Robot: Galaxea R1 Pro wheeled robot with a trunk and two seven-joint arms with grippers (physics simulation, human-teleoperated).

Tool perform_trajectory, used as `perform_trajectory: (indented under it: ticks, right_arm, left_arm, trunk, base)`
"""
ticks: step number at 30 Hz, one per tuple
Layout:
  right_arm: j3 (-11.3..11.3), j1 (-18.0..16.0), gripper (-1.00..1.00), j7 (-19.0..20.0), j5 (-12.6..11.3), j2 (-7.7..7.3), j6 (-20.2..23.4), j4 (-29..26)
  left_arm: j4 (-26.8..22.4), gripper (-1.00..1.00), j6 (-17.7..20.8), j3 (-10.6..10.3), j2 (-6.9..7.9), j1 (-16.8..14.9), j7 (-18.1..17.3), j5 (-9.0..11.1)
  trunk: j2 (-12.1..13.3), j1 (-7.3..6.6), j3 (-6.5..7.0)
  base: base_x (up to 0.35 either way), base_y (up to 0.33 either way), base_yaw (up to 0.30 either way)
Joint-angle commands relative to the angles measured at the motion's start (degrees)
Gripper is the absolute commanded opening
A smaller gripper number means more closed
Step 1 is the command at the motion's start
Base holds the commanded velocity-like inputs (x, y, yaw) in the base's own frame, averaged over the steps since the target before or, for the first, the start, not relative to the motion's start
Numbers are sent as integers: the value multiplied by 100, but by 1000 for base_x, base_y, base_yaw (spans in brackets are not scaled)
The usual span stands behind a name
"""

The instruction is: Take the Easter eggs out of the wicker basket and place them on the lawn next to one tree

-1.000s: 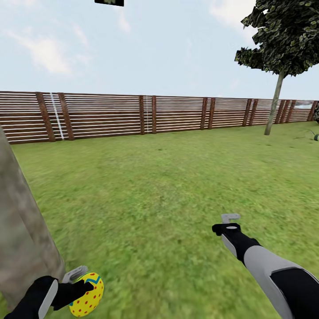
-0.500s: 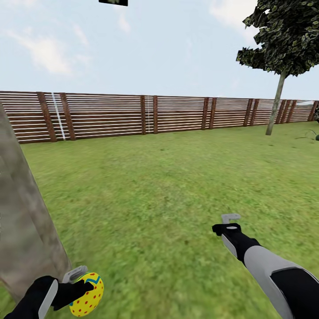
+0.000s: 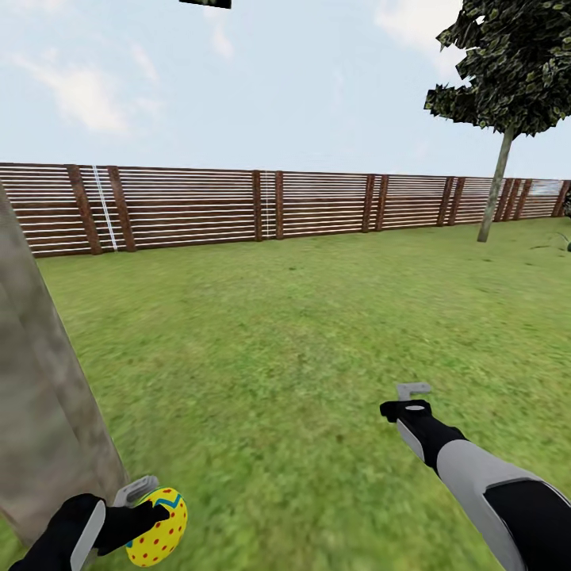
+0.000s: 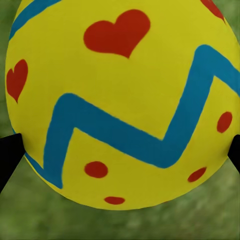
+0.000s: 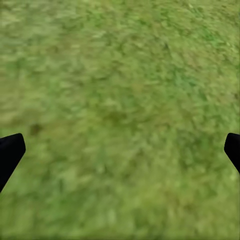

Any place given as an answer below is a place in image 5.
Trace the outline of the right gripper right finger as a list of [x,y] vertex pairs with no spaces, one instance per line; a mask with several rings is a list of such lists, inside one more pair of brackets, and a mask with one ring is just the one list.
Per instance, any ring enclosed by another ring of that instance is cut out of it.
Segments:
[[240,135],[235,133],[228,133],[224,151],[240,173]]

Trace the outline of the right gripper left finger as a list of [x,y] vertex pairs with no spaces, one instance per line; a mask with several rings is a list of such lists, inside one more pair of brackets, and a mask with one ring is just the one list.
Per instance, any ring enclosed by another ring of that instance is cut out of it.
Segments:
[[22,133],[0,138],[0,193],[25,152]]

